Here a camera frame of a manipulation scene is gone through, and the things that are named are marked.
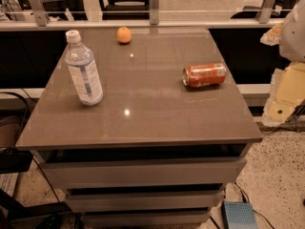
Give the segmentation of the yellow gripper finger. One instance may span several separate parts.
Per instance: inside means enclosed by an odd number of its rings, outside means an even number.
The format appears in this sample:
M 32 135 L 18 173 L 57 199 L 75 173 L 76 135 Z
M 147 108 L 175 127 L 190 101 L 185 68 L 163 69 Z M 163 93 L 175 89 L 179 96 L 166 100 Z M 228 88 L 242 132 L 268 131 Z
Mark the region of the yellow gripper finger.
M 278 45 L 281 29 L 282 29 L 282 24 L 281 23 L 276 24 L 261 36 L 260 42 L 268 46 Z
M 276 127 L 293 114 L 305 100 L 305 64 L 291 63 L 284 70 L 275 69 L 270 96 L 263 109 L 262 124 Z

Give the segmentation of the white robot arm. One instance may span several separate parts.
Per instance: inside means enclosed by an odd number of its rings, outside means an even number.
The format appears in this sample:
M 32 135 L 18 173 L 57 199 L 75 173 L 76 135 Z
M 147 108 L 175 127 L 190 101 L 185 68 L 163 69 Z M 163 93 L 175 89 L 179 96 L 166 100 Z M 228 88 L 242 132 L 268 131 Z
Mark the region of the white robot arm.
M 299 0 L 284 21 L 265 32 L 260 42 L 278 45 L 280 55 L 290 61 L 284 70 L 274 70 L 261 117 L 263 125 L 275 127 L 288 120 L 305 100 L 305 0 Z

